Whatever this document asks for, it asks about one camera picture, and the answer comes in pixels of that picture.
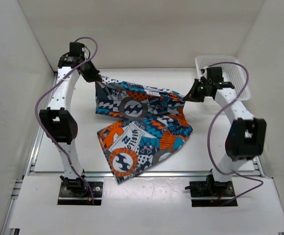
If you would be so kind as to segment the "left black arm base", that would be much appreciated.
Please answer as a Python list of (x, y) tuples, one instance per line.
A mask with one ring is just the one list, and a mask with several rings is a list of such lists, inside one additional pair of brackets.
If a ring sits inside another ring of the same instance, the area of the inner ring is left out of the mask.
[(100, 206), (103, 195), (103, 181), (88, 181), (92, 191), (80, 178), (69, 179), (60, 176), (58, 205)]

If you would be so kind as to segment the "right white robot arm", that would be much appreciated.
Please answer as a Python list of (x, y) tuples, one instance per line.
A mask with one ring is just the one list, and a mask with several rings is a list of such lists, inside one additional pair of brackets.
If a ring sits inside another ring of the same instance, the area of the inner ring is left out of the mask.
[[(184, 101), (204, 102), (206, 97), (212, 97), (221, 107), (212, 119), (207, 134), (208, 155), (213, 164), (211, 171), (213, 179), (205, 183), (205, 190), (209, 195), (216, 196), (223, 190), (222, 182), (231, 181), (232, 176), (242, 165), (262, 154), (267, 123), (247, 110), (238, 100), (230, 82), (214, 83), (203, 77), (195, 79)], [(211, 133), (216, 119), (222, 112), (225, 113), (231, 127), (225, 140), (224, 156), (219, 163), (216, 163), (211, 151)]]

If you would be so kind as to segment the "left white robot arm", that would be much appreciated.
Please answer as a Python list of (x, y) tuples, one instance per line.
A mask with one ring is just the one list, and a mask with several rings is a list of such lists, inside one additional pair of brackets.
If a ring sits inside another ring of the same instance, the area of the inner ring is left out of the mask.
[(93, 82), (99, 78), (98, 74), (90, 54), (75, 50), (67, 52), (59, 59), (54, 86), (35, 105), (39, 125), (59, 152), (64, 168), (61, 180), (67, 185), (71, 184), (71, 190), (77, 196), (86, 194), (88, 184), (84, 181), (84, 169), (76, 151), (78, 125), (70, 113), (71, 100), (80, 76)]

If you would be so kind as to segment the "colourful patterned shorts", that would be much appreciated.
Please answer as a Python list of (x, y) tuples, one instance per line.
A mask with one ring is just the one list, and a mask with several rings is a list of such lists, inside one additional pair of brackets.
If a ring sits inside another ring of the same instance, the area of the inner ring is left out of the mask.
[(119, 120), (97, 132), (117, 183), (141, 174), (178, 151), (193, 128), (184, 115), (184, 97), (103, 76), (95, 84), (96, 114)]

